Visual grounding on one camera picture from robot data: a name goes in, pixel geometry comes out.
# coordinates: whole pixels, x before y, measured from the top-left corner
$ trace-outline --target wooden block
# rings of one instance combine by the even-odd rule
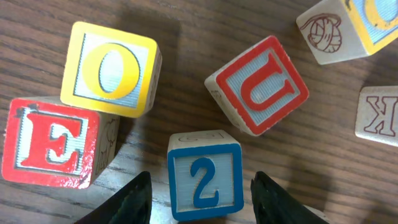
[[[228,119],[259,136],[308,98],[308,89],[274,36],[208,77],[205,85]]]
[[[243,208],[242,150],[225,131],[173,134],[167,163],[176,220],[223,216]]]
[[[148,37],[73,25],[63,75],[65,104],[137,118],[154,103],[162,55]]]
[[[363,88],[359,95],[355,134],[360,138],[398,146],[397,103],[398,86]]]
[[[323,0],[297,18],[321,65],[367,57],[398,37],[396,0]]]
[[[321,211],[319,211],[319,210],[317,210],[315,208],[306,206],[306,205],[304,205],[304,206],[308,210],[310,210],[312,213],[316,214],[319,218],[323,219],[325,222],[332,224],[331,220],[323,212],[321,212]]]
[[[11,101],[2,159],[8,181],[87,188],[113,160],[119,116],[74,108],[59,97]]]

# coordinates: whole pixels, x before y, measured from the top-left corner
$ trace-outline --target wood grain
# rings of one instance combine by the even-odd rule
[[[335,223],[397,223],[398,152],[354,135],[363,86],[397,85],[398,42],[372,57],[320,66],[295,19],[318,0],[2,0],[0,129],[15,97],[59,95],[72,24],[86,21],[154,38],[164,58],[152,111],[123,118],[115,160],[86,190],[0,179],[1,223],[71,223],[143,170],[152,176],[151,223],[171,216],[166,153],[171,134],[224,129],[243,145],[244,208],[212,223],[255,223],[250,180],[263,170]],[[260,137],[240,133],[205,78],[276,35],[310,98]],[[4,142],[4,131],[0,131]]]

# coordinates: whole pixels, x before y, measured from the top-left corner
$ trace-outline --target yellow block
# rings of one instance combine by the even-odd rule
[[[360,36],[369,55],[381,50],[387,44],[398,37],[398,15],[394,14],[393,7],[377,8],[377,0],[341,0],[345,5],[355,29]],[[394,14],[395,18],[391,21],[385,21],[381,16],[383,14]]]
[[[149,110],[162,56],[153,39],[85,22],[72,28],[61,101],[136,118]]]

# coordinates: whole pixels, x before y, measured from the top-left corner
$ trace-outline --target blue block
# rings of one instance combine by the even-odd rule
[[[218,217],[243,208],[242,150],[238,143],[173,149],[167,162],[174,219]]]

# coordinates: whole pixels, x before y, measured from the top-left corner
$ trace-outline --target number 2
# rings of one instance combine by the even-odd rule
[[[193,205],[196,208],[208,208],[214,207],[218,204],[218,190],[215,191],[215,196],[212,198],[200,198],[200,194],[205,188],[205,186],[212,180],[216,173],[216,166],[214,162],[209,158],[200,158],[193,162],[191,166],[191,176],[194,177],[200,168],[206,168],[207,172],[202,180],[199,182],[199,185],[193,195]]]

